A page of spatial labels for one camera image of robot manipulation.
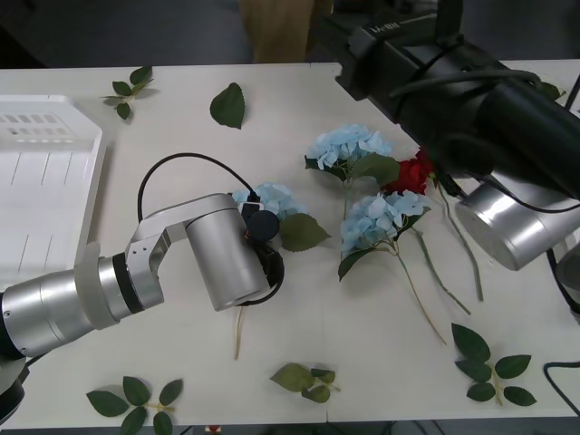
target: flower stem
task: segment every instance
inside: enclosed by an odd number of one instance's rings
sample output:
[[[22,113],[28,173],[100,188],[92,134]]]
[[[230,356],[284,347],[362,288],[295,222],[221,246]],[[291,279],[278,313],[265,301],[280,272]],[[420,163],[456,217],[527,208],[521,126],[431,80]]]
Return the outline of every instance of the flower stem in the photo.
[[[435,270],[435,266],[433,265],[433,262],[431,261],[431,257],[429,255],[429,249],[427,249],[427,245],[425,244],[425,240],[423,239],[423,233],[421,233],[420,231],[416,230],[413,227],[411,227],[411,230],[413,231],[413,233],[415,233],[415,236],[417,236],[417,240],[419,241],[420,248],[423,251],[423,255],[425,255],[425,260],[427,260],[427,266],[429,266],[429,269],[430,269],[431,273],[433,274],[433,276],[435,277],[435,280],[437,281],[439,286],[443,289],[443,291],[445,293],[447,293],[447,296],[449,296],[451,299],[453,299],[453,301],[455,301],[455,303],[461,307],[461,309],[463,311],[465,311],[467,314],[471,315],[471,312],[467,309],[467,307],[464,304],[462,304],[461,301],[457,297],[455,297],[455,295],[441,281],[441,278],[440,278],[439,274],[437,273],[437,271]]]
[[[405,269],[405,274],[407,274],[407,278],[409,278],[409,283],[411,284],[411,288],[413,289],[413,293],[415,294],[415,298],[417,299],[417,302],[419,303],[419,307],[420,307],[421,311],[423,312],[423,314],[425,315],[427,322],[429,322],[429,324],[431,325],[431,328],[433,328],[433,331],[435,332],[435,334],[437,334],[437,336],[441,339],[441,341],[445,345],[447,345],[447,342],[445,341],[443,336],[439,333],[439,331],[437,330],[437,328],[435,327],[435,325],[433,324],[433,322],[429,318],[427,311],[425,311],[425,308],[423,307],[423,304],[421,303],[421,300],[419,299],[419,295],[417,295],[417,291],[415,290],[415,285],[413,285],[413,282],[411,280],[411,275],[409,275],[409,270],[407,270],[407,266],[405,265],[405,262],[402,261],[401,255],[399,254],[399,251],[397,251],[397,258],[399,258],[399,261],[401,262],[402,268]]]
[[[501,400],[501,395],[503,394],[504,389],[499,385],[499,378],[496,370],[493,367],[490,367],[491,375],[493,376],[493,383],[496,387],[496,399],[498,399],[498,403],[501,406],[504,406],[504,402]]]
[[[234,361],[237,361],[239,357],[239,349],[242,344],[242,322],[244,319],[244,306],[239,307],[239,313],[237,314],[237,326],[236,326],[236,350],[234,351]]]
[[[157,410],[157,412],[161,412],[161,411],[175,412],[175,408],[173,408],[172,406],[163,406],[160,403],[158,403],[156,405],[153,405],[150,403],[145,403],[143,406],[146,408],[153,408],[154,410]]]
[[[445,198],[445,192],[443,192],[443,188],[441,187],[441,184],[439,184],[437,186],[437,189],[438,189],[441,197],[443,198],[443,202],[445,202],[445,210],[446,210],[447,218],[449,219],[449,222],[451,222],[451,225],[453,226],[453,228],[455,228],[455,231],[457,232],[459,238],[461,239],[461,244],[463,245],[463,248],[468,253],[469,260],[471,261],[471,266],[473,267],[473,275],[475,276],[475,287],[478,291],[478,300],[480,302],[483,302],[483,287],[481,285],[481,275],[479,274],[478,260],[473,255],[473,251],[469,247],[468,241],[461,234],[461,231],[459,230],[459,226],[457,225],[457,223],[455,222],[455,219],[453,219],[453,216],[451,215],[450,203]]]

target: red flower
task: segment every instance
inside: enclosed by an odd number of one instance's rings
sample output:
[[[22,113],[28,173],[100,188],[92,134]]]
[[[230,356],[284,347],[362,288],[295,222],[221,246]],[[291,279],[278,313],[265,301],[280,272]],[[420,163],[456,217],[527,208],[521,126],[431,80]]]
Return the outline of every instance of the red flower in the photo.
[[[433,171],[433,165],[427,154],[423,150],[419,150],[413,159],[400,161],[399,164],[399,178],[383,186],[381,190],[388,193],[402,193],[405,190],[410,190],[424,195],[427,188],[427,179]]]

